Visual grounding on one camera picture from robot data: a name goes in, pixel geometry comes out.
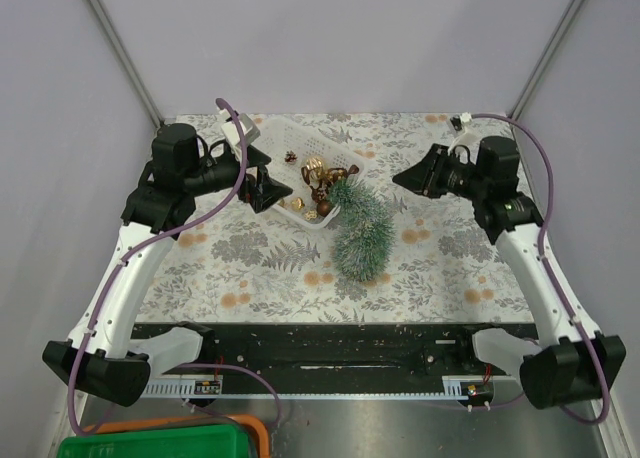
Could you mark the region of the white plastic basket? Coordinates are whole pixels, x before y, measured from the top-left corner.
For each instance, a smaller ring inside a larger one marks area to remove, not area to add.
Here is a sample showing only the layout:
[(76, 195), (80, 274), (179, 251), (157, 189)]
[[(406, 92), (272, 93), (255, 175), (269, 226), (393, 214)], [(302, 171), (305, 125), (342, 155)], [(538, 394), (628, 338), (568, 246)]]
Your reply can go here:
[(272, 210), (310, 230), (326, 227), (340, 209), (322, 200), (333, 179), (346, 173), (362, 179), (368, 160), (320, 132), (284, 117), (265, 119), (260, 125), (256, 148), (268, 154), (270, 177), (292, 189)]

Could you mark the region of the small green christmas tree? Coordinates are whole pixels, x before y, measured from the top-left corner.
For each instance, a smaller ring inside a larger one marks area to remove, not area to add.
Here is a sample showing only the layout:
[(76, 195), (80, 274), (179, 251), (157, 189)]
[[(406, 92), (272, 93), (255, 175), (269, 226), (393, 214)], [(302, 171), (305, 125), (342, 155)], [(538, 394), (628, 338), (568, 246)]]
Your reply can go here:
[(376, 279), (395, 242), (392, 210), (371, 186), (353, 177), (335, 183), (329, 201), (340, 209), (333, 250), (337, 270), (353, 281)]

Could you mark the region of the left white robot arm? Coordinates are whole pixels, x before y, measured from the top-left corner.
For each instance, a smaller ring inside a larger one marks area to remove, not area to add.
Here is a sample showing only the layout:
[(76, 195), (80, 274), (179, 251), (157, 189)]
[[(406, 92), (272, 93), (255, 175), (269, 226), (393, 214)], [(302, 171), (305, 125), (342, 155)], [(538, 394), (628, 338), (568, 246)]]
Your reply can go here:
[(260, 135), (245, 114), (226, 121), (222, 153), (188, 124), (162, 127), (151, 159), (121, 215), (115, 251), (89, 307), (64, 341), (47, 343), (42, 359), (69, 391), (80, 390), (120, 406), (133, 405), (148, 382), (182, 364), (196, 373), (217, 360), (215, 332), (181, 322), (137, 343), (131, 334), (151, 281), (195, 212), (197, 197), (230, 190), (260, 213), (291, 194), (272, 179), (271, 159), (253, 146)]

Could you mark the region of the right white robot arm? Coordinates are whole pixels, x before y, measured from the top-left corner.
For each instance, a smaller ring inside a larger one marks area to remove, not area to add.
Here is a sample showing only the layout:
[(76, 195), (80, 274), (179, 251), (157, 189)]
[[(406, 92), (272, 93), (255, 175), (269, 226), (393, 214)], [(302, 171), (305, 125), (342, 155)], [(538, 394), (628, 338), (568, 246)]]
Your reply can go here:
[(545, 237), (545, 221), (531, 198), (518, 189), (520, 155), (506, 137), (481, 139), (475, 161), (433, 145), (415, 165), (396, 174), (394, 184), (431, 199), (447, 193), (469, 200), (474, 219), (508, 265), (528, 304), (537, 340), (487, 328), (455, 349), (457, 366), (469, 374), (491, 364), (520, 384), (537, 409), (566, 408), (600, 400), (626, 357), (618, 336), (606, 336), (579, 303)]

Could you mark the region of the small gold bauble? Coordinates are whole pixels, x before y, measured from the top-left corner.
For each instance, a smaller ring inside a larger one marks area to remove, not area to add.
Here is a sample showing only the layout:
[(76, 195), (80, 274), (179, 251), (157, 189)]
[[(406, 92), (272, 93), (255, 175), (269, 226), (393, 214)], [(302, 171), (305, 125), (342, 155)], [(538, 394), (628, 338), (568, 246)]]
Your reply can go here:
[(302, 198), (296, 198), (293, 201), (293, 208), (296, 211), (300, 211), (300, 210), (304, 209), (305, 208), (305, 202), (303, 201), (303, 199)]

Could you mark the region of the large gold striped bauble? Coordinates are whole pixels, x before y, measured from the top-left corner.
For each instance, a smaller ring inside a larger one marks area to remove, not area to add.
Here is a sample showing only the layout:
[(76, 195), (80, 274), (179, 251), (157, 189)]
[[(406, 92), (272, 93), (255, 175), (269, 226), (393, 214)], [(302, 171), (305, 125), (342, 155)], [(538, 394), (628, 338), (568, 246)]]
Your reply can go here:
[(303, 181), (310, 185), (319, 183), (326, 172), (326, 163), (320, 156), (311, 156), (306, 159), (304, 166), (301, 168)]

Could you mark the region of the brown shiny bauble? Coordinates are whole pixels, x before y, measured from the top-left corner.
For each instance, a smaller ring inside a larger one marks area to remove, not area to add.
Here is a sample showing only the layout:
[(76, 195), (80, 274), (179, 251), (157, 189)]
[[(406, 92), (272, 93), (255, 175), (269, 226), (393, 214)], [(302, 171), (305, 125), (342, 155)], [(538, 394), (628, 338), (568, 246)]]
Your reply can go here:
[(332, 210), (333, 205), (329, 200), (322, 200), (317, 204), (316, 211), (319, 216), (326, 217)]

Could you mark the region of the floral patterned table mat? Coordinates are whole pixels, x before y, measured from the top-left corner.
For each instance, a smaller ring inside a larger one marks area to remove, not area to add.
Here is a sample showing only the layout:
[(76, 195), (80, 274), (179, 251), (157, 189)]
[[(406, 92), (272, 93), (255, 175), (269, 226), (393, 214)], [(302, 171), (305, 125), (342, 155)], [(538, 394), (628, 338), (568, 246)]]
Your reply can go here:
[(393, 177), (445, 139), (436, 115), (300, 115), (360, 155), (361, 187), (310, 230), (285, 216), (227, 207), (180, 235), (143, 300), (142, 322), (528, 322), (510, 268), (471, 204), (407, 192)]

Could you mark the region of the orange plastic bin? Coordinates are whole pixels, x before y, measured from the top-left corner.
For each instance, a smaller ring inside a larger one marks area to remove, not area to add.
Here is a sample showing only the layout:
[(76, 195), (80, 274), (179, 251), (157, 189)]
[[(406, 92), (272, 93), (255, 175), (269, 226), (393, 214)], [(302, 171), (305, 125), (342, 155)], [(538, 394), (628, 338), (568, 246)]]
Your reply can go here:
[(262, 421), (250, 415), (183, 416), (114, 422), (103, 425), (95, 435), (167, 430), (209, 425), (232, 425), (248, 437), (249, 444), (252, 446), (252, 450), (255, 453), (254, 457), (269, 457), (271, 455), (270, 435), (266, 426)]

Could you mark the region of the green plastic bin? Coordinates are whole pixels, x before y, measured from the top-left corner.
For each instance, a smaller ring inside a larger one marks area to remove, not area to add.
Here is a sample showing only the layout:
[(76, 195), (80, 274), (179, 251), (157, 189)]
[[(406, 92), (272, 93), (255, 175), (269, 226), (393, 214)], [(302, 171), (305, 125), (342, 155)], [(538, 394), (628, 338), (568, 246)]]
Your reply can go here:
[(254, 457), (248, 437), (232, 425), (69, 437), (57, 457)]

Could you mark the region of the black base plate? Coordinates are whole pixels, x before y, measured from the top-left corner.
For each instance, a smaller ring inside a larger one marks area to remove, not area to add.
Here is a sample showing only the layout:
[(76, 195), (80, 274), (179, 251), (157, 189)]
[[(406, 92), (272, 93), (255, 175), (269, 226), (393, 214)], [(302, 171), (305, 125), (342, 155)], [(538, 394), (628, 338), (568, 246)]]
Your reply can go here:
[(500, 375), (473, 355), (475, 325), (209, 323), (200, 357), (184, 374), (223, 364), (225, 395), (258, 393), (262, 376), (279, 395), (417, 396), (445, 377)]

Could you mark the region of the aluminium frame rail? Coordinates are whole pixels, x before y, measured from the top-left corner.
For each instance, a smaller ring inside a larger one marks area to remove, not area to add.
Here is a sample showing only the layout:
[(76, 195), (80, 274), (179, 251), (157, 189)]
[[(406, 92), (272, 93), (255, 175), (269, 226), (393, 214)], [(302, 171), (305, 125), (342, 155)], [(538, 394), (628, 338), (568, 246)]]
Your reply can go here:
[(474, 386), (478, 394), (493, 396), (515, 396), (522, 391), (520, 384), (512, 377), (492, 376), (487, 381), (480, 375), (445, 375), (442, 377), (443, 387), (447, 392), (462, 397), (470, 397), (469, 388)]

